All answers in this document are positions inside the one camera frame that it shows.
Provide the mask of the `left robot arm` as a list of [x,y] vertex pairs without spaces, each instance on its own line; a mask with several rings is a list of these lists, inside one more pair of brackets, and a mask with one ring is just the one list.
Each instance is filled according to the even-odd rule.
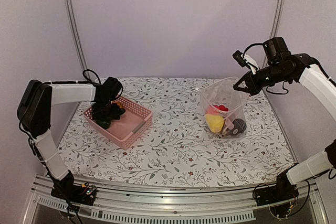
[[121,82],[108,77],[104,83],[90,81],[30,80],[17,109],[19,129],[28,135],[32,150],[40,155],[50,176],[63,180],[70,175],[51,134],[51,108],[55,105],[92,102],[98,118],[113,118],[117,110],[111,102],[123,91]]

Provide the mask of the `dark purple toy fruit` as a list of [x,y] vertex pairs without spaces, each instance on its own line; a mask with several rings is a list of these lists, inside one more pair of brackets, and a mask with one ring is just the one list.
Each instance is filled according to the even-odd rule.
[[243,119],[234,119],[233,128],[227,130],[228,136],[238,136],[246,131],[247,125]]

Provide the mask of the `yellow toy pepper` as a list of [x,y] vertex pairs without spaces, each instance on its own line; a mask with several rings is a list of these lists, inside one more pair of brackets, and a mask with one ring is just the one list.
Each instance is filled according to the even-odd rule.
[[225,120],[220,115],[206,114],[205,121],[213,133],[220,133],[225,125]]

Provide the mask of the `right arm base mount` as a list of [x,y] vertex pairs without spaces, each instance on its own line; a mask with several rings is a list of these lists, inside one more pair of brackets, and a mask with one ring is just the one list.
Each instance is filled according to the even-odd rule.
[[285,204],[276,205],[269,209],[274,217],[282,219],[290,216],[297,203],[299,192],[297,186],[289,182],[286,174],[280,174],[277,176],[274,186],[261,183],[254,188],[252,196],[257,206],[287,201]]

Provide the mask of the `clear zip top bag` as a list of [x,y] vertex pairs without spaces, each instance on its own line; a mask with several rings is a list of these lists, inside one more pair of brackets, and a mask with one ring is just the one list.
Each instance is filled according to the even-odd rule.
[[208,129],[222,138],[237,138],[247,130],[244,114],[247,96],[233,89],[237,81],[237,77],[228,77],[196,88]]

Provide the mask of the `red toy apple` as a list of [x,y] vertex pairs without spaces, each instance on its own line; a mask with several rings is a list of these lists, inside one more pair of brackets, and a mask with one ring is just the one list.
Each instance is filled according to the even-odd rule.
[[224,111],[224,112],[229,111],[229,108],[225,107],[224,105],[213,105],[213,107],[220,110],[220,111]]

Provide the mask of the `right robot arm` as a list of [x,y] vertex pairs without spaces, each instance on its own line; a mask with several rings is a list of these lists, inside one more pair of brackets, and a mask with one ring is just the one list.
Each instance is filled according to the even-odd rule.
[[[267,65],[263,68],[247,55],[249,49],[256,46],[261,46],[266,56]],[[278,83],[295,82],[314,97],[331,119],[335,119],[335,82],[316,58],[307,53],[293,54],[282,37],[251,44],[243,51],[235,51],[233,58],[241,67],[249,69],[233,85],[234,90],[254,96]],[[334,168],[335,142],[332,142],[324,150],[279,174],[278,185],[272,188],[271,196],[282,201],[291,194],[292,186]]]

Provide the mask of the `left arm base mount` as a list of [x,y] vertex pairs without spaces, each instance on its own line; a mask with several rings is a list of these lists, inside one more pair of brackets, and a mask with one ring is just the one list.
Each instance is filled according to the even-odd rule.
[[75,179],[71,171],[68,171],[68,174],[61,180],[54,178],[52,175],[50,175],[50,178],[53,182],[53,189],[51,191],[53,197],[68,202],[93,206],[97,194],[95,185],[89,185],[88,182],[82,185],[75,185]]

